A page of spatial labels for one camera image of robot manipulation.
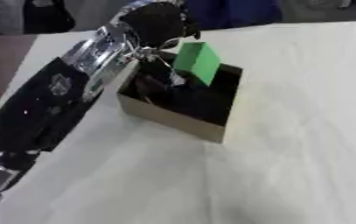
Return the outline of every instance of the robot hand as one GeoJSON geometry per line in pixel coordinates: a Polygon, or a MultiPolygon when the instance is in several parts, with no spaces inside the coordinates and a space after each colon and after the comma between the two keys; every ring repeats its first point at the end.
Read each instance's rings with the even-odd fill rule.
{"type": "Polygon", "coordinates": [[[130,61],[150,60],[191,35],[199,31],[180,2],[134,2],[30,78],[0,108],[0,199],[41,152],[59,145],[130,61]]]}

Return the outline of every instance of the white table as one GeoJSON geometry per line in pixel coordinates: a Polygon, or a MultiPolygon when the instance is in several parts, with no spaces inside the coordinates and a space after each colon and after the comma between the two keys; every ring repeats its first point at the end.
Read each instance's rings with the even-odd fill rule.
{"type": "MultiPolygon", "coordinates": [[[[89,32],[41,36],[6,95],[89,32]]],[[[110,86],[0,223],[356,224],[356,23],[207,32],[244,67],[224,145],[123,114],[110,86]]]]}

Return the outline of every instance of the green cube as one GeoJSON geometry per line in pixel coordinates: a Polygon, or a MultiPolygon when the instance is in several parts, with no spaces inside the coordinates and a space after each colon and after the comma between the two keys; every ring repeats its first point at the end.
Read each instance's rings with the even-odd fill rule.
{"type": "Polygon", "coordinates": [[[184,43],[176,57],[173,68],[196,75],[207,86],[212,84],[220,66],[220,57],[207,43],[184,43]]]}

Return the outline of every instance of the person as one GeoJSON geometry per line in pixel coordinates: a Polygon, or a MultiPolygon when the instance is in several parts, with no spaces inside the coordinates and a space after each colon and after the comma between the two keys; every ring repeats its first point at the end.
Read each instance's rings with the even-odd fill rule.
{"type": "Polygon", "coordinates": [[[189,0],[186,3],[202,30],[265,25],[282,20],[276,0],[189,0]]]}

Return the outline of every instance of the robotic arm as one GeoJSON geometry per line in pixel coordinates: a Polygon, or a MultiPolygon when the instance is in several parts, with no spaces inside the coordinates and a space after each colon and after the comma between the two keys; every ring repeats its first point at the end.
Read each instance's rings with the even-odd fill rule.
{"type": "Polygon", "coordinates": [[[0,199],[81,121],[132,60],[199,31],[179,0],[142,0],[122,8],[111,24],[76,44],[30,78],[0,108],[0,199]]]}

